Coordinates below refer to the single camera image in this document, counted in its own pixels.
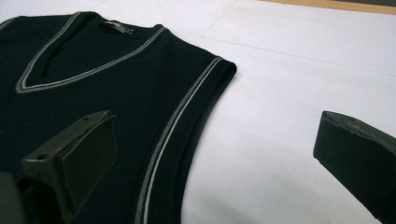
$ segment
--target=clothing label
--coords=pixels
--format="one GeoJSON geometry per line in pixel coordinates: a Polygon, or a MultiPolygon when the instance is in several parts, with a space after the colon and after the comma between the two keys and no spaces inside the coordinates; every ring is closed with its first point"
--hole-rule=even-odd
{"type": "Polygon", "coordinates": [[[134,34],[134,29],[132,28],[131,25],[124,24],[119,21],[104,21],[102,24],[100,24],[102,27],[106,27],[112,30],[116,30],[122,34],[127,34],[127,35],[133,35],[134,34]]]}

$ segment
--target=white surface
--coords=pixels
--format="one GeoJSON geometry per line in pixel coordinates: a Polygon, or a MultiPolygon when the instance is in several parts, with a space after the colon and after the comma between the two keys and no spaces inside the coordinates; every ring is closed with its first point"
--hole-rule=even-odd
{"type": "Polygon", "coordinates": [[[238,66],[206,124],[182,223],[377,224],[312,156],[323,110],[396,136],[396,17],[248,0],[0,2],[161,23],[238,66]]]}

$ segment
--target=wooden edge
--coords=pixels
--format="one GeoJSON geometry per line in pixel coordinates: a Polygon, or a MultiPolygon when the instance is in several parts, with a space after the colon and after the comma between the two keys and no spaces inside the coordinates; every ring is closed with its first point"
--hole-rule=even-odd
{"type": "Polygon", "coordinates": [[[358,4],[358,3],[338,2],[332,0],[262,0],[262,1],[296,5],[296,6],[305,6],[305,7],[324,7],[331,9],[396,15],[396,7],[382,7],[382,6],[374,6],[374,5],[366,5],[366,4],[358,4]]]}

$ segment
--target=fabric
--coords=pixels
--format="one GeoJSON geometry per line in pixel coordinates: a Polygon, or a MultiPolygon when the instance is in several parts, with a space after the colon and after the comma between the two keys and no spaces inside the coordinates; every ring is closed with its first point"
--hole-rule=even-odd
{"type": "Polygon", "coordinates": [[[75,120],[117,115],[118,156],[74,223],[179,223],[209,111],[236,67],[162,25],[112,31],[94,12],[0,25],[0,170],[75,120]]]}

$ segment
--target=neckline trim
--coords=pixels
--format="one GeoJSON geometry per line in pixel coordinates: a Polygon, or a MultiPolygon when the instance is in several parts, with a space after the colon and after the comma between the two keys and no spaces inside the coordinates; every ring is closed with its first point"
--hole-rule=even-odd
{"type": "Polygon", "coordinates": [[[167,30],[166,27],[162,27],[161,29],[159,29],[151,38],[149,38],[145,43],[143,43],[139,48],[135,49],[134,51],[125,54],[124,56],[119,57],[116,60],[113,60],[109,63],[105,63],[102,64],[101,66],[95,67],[89,71],[83,72],[81,74],[78,74],[76,76],[72,76],[66,79],[62,79],[62,80],[58,80],[58,81],[54,81],[51,83],[43,83],[43,84],[37,84],[37,85],[33,85],[33,86],[27,86],[26,82],[28,77],[30,76],[30,74],[32,73],[32,70],[35,67],[35,64],[37,63],[37,61],[43,57],[43,53],[48,50],[48,48],[50,46],[52,46],[57,40],[59,40],[63,35],[65,35],[66,31],[73,25],[73,23],[75,21],[82,21],[81,20],[77,20],[78,16],[81,14],[85,14],[87,15],[88,13],[83,13],[83,12],[78,12],[73,14],[69,20],[67,20],[67,22],[64,24],[64,26],[62,27],[62,29],[35,55],[35,57],[28,63],[28,65],[26,66],[26,69],[24,70],[21,78],[19,79],[19,81],[17,82],[15,91],[17,93],[27,93],[27,92],[33,92],[33,91],[43,91],[43,90],[48,90],[48,89],[54,89],[54,88],[58,88],[61,86],[65,86],[77,81],[82,80],[85,77],[89,77],[91,75],[94,75],[98,72],[101,72],[111,66],[114,66],[122,61],[125,61],[133,56],[135,56],[136,54],[140,53],[141,51],[143,51],[146,47],[148,47],[163,31],[167,30]]]}

